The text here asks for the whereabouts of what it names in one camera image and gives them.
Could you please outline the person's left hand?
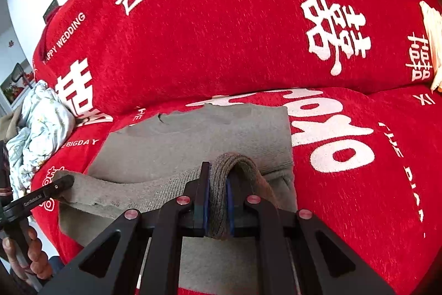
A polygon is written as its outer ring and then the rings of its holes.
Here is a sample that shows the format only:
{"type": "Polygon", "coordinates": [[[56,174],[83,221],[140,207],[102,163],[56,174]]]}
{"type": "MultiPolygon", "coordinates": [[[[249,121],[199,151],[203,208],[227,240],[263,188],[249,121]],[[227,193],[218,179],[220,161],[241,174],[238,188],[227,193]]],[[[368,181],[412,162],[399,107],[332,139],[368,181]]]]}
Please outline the person's left hand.
{"type": "Polygon", "coordinates": [[[20,265],[17,259],[15,245],[10,238],[5,237],[2,240],[2,246],[11,269],[15,272],[18,278],[31,285],[28,273],[34,273],[39,279],[47,280],[52,276],[53,270],[49,263],[47,253],[42,250],[42,242],[38,238],[38,233],[31,226],[28,227],[27,233],[31,240],[28,248],[28,257],[31,260],[31,264],[28,269],[26,269],[26,266],[20,265]]]}

